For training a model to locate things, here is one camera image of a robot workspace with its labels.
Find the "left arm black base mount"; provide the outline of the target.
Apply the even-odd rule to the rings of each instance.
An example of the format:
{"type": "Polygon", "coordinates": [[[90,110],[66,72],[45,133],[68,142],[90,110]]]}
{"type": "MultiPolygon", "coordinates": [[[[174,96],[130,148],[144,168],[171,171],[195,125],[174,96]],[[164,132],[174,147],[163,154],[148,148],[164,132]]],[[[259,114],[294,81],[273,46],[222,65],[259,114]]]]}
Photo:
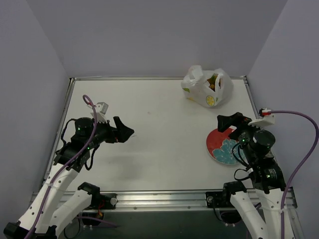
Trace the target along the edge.
{"type": "Polygon", "coordinates": [[[90,208],[95,210],[114,210],[117,204],[117,194],[95,194],[92,196],[90,208]]]}

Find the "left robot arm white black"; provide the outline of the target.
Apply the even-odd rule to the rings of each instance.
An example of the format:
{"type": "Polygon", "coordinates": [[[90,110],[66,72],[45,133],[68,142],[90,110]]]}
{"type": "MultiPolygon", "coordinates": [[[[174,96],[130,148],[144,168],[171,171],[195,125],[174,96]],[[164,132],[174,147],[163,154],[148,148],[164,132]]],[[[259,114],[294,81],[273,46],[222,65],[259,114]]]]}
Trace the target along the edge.
{"type": "Polygon", "coordinates": [[[84,182],[71,198],[58,206],[68,186],[101,143],[124,143],[134,134],[119,117],[113,119],[115,126],[108,120],[74,119],[74,135],[56,152],[49,176],[27,211],[16,223],[6,225],[3,231],[6,238],[56,239],[82,210],[100,205],[103,198],[100,188],[84,182]]]}

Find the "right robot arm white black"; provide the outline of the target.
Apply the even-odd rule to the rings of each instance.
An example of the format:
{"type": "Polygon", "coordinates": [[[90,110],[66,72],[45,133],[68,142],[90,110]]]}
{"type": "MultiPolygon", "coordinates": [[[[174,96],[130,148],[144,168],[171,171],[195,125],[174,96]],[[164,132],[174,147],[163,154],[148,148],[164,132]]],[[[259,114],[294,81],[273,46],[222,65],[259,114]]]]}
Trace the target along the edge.
{"type": "Polygon", "coordinates": [[[224,184],[221,193],[223,203],[236,209],[252,238],[294,239],[296,236],[286,205],[287,186],[271,153],[275,136],[262,128],[261,120],[252,120],[242,113],[218,115],[217,122],[219,132],[235,128],[229,134],[239,149],[235,159],[245,167],[263,215],[259,214],[240,180],[224,184]]]}

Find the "yellow fake longan bunch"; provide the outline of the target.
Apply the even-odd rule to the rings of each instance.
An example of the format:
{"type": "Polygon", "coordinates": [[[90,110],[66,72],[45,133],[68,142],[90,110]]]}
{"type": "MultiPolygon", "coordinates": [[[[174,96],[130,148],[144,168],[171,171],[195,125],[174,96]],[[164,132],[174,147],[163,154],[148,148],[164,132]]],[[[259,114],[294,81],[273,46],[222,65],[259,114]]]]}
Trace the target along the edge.
{"type": "Polygon", "coordinates": [[[215,91],[215,83],[216,83],[217,77],[218,77],[218,74],[214,73],[209,79],[207,79],[207,82],[209,83],[209,88],[213,91],[215,91]]]}

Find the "white plastic bag lemon print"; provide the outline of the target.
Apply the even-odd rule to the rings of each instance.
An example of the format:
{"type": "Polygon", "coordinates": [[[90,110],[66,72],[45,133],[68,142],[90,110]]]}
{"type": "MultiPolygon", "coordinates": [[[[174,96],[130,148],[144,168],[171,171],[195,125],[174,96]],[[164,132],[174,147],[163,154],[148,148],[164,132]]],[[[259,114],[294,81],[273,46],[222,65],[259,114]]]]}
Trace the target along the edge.
{"type": "Polygon", "coordinates": [[[181,82],[185,97],[206,108],[216,108],[225,104],[232,96],[234,84],[229,75],[221,68],[203,70],[200,65],[189,68],[181,82]],[[218,74],[215,91],[209,88],[209,79],[214,73],[218,74]]]}

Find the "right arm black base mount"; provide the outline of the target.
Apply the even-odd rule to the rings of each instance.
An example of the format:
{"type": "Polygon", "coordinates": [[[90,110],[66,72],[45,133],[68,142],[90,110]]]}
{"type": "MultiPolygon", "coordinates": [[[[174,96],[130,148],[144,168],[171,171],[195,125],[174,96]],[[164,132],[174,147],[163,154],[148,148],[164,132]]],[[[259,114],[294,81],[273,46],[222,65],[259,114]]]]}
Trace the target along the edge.
{"type": "Polygon", "coordinates": [[[230,202],[226,201],[222,191],[207,191],[205,192],[206,206],[208,208],[232,208],[230,202]]]}

